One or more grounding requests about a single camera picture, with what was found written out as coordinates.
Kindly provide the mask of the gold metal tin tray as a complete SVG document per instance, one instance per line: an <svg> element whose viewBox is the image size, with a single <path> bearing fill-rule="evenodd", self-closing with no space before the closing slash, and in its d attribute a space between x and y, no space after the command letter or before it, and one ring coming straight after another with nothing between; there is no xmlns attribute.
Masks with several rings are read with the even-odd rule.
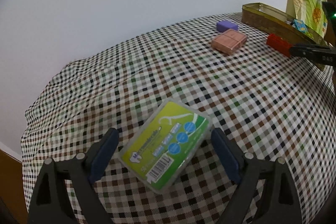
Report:
<svg viewBox="0 0 336 224"><path fill-rule="evenodd" d="M280 36L287 42L295 44L316 44L326 47L327 42L314 30L307 27L308 35L300 32L291 23L294 17L264 3L248 3L242 6L241 22L264 31L267 34Z"/></svg>

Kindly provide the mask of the red toy brick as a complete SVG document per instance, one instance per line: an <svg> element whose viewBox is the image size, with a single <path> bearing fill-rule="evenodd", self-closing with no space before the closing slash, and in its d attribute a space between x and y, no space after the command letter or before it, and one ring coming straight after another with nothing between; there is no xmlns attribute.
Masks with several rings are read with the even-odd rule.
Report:
<svg viewBox="0 0 336 224"><path fill-rule="evenodd" d="M290 48L291 44L275 34L269 34L266 40L266 45L270 46L274 50L280 52L286 57L291 57Z"/></svg>

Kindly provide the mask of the copper pink metal case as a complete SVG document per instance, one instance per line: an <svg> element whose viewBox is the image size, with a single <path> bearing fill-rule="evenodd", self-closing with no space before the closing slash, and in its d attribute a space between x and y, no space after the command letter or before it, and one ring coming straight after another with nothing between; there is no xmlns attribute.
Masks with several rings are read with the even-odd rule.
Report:
<svg viewBox="0 0 336 224"><path fill-rule="evenodd" d="M226 55L234 54L247 41L247 36L233 29L214 37L211 41L211 47Z"/></svg>

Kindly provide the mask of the green floral fabric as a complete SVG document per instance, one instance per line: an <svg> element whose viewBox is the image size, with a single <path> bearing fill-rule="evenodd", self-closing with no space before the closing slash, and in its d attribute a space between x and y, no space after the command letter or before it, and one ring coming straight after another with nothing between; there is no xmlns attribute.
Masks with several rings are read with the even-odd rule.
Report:
<svg viewBox="0 0 336 224"><path fill-rule="evenodd" d="M327 18L322 8L326 0L287 0L286 13L303 21L309 28L324 38Z"/></svg>

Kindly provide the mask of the purple block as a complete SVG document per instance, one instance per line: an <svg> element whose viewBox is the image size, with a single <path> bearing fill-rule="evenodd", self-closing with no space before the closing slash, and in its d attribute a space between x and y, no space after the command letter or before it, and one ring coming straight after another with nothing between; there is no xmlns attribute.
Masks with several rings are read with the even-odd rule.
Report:
<svg viewBox="0 0 336 224"><path fill-rule="evenodd" d="M216 28L218 32L226 32L226 30L239 30L239 26L237 24L234 24L228 20L217 22Z"/></svg>

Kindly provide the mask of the blue yellow toy block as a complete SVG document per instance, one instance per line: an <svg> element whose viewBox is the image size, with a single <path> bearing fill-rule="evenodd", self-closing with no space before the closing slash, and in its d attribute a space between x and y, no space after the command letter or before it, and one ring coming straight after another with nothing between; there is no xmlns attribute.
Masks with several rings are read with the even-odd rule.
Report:
<svg viewBox="0 0 336 224"><path fill-rule="evenodd" d="M302 20L294 19L290 25L305 35L309 33L306 24Z"/></svg>

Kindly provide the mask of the green dental floss box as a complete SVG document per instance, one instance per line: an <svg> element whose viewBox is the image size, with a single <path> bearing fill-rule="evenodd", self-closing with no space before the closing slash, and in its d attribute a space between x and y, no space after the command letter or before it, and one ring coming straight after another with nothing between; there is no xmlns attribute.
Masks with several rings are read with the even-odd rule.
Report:
<svg viewBox="0 0 336 224"><path fill-rule="evenodd" d="M163 194L209 136L212 119L166 99L122 148L118 159L151 191Z"/></svg>

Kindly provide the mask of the checkered tablecloth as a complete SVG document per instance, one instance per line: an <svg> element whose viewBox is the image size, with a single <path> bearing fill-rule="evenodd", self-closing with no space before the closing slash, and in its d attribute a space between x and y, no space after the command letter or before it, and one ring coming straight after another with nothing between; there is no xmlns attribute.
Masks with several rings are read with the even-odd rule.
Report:
<svg viewBox="0 0 336 224"><path fill-rule="evenodd" d="M217 22L247 41L232 55L211 47ZM267 35L223 14L176 23L67 64L26 110L21 138L23 190L31 199L44 159L86 151L107 129L124 146L167 98L207 114L215 127L259 159L288 162L303 223L335 186L333 70L287 58Z"/></svg>

